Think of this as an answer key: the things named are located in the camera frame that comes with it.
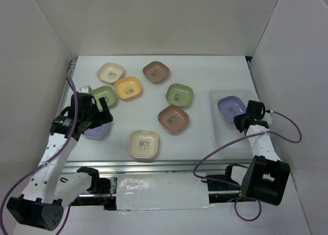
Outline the cream plate front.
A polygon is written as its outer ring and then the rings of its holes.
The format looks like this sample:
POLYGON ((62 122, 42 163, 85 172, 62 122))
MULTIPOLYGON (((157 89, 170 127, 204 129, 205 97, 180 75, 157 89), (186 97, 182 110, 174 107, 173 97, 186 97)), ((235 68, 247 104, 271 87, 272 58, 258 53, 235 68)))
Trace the cream plate front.
POLYGON ((128 150, 131 157, 150 159, 156 156, 159 136, 152 130, 136 130, 129 137, 128 150))

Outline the brown plate front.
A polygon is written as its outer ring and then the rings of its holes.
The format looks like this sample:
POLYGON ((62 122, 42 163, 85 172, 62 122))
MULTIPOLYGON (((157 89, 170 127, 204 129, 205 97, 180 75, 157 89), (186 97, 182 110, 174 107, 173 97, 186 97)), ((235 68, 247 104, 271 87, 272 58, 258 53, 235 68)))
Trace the brown plate front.
POLYGON ((188 123, 188 114, 177 105, 169 105, 158 114, 158 121, 169 133, 180 133, 188 123))

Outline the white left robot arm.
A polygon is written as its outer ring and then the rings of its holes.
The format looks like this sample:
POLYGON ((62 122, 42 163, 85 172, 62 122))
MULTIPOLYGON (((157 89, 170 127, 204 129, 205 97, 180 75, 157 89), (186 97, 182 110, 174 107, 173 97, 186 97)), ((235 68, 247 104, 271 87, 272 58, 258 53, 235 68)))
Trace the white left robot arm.
POLYGON ((102 187, 111 185, 110 180, 101 178, 99 171, 91 167, 80 167, 70 177, 61 175, 80 136, 113 120, 106 100, 97 101, 91 91, 86 86, 71 96, 70 106, 52 122, 37 172, 18 197, 8 200, 6 207, 19 224, 53 231, 63 219, 66 207, 81 193, 99 194, 102 187))

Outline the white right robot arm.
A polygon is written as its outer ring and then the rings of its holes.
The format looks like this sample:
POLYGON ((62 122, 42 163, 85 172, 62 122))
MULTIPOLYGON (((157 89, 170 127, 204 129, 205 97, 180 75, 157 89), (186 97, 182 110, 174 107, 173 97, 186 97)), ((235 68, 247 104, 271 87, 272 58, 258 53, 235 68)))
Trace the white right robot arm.
POLYGON ((263 103, 249 100, 246 112, 234 117, 237 130, 245 134, 251 145, 253 159, 249 167, 229 165, 223 184, 230 190, 240 186, 245 198, 277 206, 283 198, 290 166, 275 152, 264 114, 263 103))

